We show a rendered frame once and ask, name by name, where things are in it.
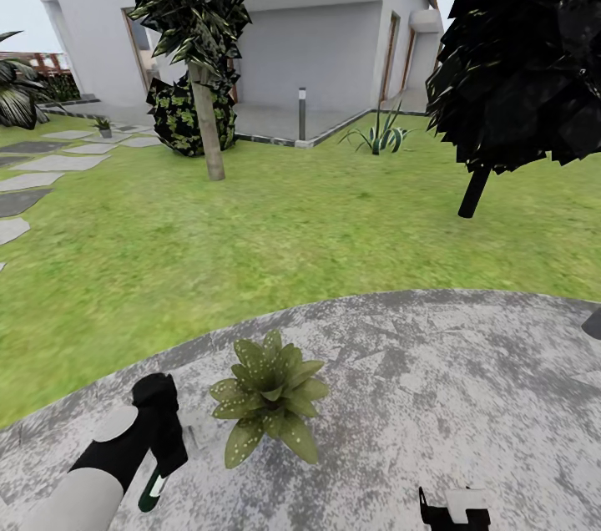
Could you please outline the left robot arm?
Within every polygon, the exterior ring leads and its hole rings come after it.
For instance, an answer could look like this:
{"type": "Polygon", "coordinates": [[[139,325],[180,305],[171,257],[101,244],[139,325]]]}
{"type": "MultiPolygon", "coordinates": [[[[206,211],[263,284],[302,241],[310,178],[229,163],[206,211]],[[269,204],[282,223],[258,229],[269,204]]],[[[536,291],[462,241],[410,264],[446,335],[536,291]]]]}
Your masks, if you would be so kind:
{"type": "Polygon", "coordinates": [[[189,461],[189,433],[199,458],[211,436],[200,411],[177,416],[178,390],[171,375],[153,373],[133,387],[134,405],[104,419],[93,444],[20,531],[109,531],[146,453],[158,461],[161,478],[189,461]]]}

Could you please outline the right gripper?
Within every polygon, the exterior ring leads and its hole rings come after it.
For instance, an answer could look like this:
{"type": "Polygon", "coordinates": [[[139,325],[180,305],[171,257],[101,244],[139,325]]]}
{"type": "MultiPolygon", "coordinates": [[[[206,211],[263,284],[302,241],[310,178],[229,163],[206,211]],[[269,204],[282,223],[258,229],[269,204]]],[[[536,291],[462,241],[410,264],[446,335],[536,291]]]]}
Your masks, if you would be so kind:
{"type": "MultiPolygon", "coordinates": [[[[422,487],[419,488],[420,497],[424,497],[422,487]]],[[[448,508],[428,505],[425,499],[420,500],[420,509],[424,524],[432,526],[432,531],[488,531],[491,524],[489,512],[484,509],[468,509],[467,523],[453,523],[448,508]]]]}

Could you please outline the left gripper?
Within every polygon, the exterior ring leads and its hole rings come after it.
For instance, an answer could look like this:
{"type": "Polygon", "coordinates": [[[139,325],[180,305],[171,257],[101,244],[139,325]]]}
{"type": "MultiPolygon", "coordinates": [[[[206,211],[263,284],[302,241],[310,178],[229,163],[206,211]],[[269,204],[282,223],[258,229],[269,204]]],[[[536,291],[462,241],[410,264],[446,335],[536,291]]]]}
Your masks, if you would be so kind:
{"type": "Polygon", "coordinates": [[[189,461],[184,444],[183,430],[177,417],[173,430],[167,436],[159,440],[155,439],[154,444],[150,446],[150,451],[157,457],[161,478],[167,477],[172,471],[189,461]]]}

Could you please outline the insectifuge atomizer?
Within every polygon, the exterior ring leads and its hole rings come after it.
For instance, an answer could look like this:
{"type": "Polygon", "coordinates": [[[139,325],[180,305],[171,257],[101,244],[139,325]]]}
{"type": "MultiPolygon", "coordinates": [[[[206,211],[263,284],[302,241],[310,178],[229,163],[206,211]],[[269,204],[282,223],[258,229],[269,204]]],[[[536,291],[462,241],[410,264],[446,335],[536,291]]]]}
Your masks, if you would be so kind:
{"type": "Polygon", "coordinates": [[[139,507],[144,513],[148,513],[156,508],[156,505],[162,496],[164,487],[168,484],[170,478],[171,473],[167,477],[161,478],[159,466],[156,467],[149,483],[139,499],[139,507]]]}

